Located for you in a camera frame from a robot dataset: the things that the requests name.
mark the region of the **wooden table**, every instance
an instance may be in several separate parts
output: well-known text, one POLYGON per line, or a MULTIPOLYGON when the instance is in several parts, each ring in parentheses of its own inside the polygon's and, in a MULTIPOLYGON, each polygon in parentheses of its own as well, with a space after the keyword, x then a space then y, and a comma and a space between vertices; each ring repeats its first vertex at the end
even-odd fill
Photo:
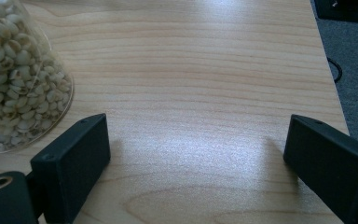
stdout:
POLYGON ((76 90, 0 173, 106 113, 113 157, 76 224, 341 223, 282 160, 291 114, 347 132, 308 0, 24 5, 76 90))

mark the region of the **black cable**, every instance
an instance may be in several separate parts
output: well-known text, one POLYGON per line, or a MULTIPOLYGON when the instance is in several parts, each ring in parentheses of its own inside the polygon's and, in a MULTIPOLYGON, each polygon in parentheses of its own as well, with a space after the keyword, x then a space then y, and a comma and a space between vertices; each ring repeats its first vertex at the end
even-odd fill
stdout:
POLYGON ((334 78, 334 82, 338 83, 339 80, 342 78, 342 68, 336 61, 334 61, 333 59, 331 59, 329 57, 327 57, 327 61, 329 63, 331 63, 332 65, 334 65, 335 68, 338 70, 338 76, 336 78, 334 78))

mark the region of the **clear plastic container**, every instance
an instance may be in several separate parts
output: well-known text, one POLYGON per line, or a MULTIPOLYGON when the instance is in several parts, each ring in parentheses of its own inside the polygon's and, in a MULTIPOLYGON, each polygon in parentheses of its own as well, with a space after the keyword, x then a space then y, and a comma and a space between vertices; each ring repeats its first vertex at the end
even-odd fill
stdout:
POLYGON ((61 119, 73 80, 18 0, 0 0, 0 152, 25 147, 61 119))

